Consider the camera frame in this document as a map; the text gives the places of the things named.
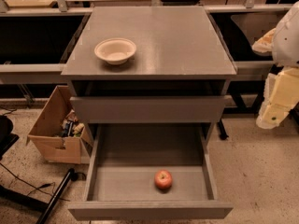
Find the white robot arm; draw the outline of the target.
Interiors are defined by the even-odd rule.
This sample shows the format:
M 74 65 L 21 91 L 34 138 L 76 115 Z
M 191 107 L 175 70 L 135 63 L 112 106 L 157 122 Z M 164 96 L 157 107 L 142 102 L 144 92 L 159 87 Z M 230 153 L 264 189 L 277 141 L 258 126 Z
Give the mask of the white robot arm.
M 282 66 L 265 81 L 263 103 L 256 124 L 263 129 L 276 128 L 299 103 L 299 2 L 296 2 L 278 25 L 253 45 L 261 53 L 271 52 Z

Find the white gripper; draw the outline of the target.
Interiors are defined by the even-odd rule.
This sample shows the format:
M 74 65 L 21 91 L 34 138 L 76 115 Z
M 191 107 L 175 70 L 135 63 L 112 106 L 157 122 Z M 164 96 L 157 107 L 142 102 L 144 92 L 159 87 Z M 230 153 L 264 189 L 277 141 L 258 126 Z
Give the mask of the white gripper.
M 255 41 L 252 50 L 263 55 L 271 54 L 275 31 L 275 28 L 271 29 Z M 262 129 L 274 129 L 289 115 L 288 109 L 293 109 L 299 102 L 299 69 L 284 67 L 277 75 L 269 74 L 263 96 L 265 102 L 261 105 L 256 124 Z

